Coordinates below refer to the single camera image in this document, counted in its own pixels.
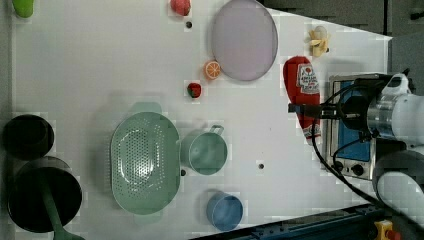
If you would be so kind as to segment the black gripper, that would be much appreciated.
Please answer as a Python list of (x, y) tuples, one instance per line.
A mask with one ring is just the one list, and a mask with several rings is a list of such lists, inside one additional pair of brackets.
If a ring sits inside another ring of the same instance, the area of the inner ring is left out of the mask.
[(343, 104), (322, 104), (309, 105), (309, 104), (288, 104), (288, 112), (300, 114), (305, 117), (318, 118), (319, 115), (322, 119), (342, 120), (347, 117), (343, 111)]

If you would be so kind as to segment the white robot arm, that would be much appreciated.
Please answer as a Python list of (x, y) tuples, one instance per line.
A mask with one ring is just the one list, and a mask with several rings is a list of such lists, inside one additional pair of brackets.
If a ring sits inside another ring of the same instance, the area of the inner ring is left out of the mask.
[(423, 225), (423, 98), (411, 92), (405, 74), (356, 78), (325, 103), (289, 104), (288, 110), (314, 121), (340, 120), (366, 137), (404, 143), (404, 150), (386, 154), (375, 163), (375, 197), (356, 187), (351, 190), (374, 205)]

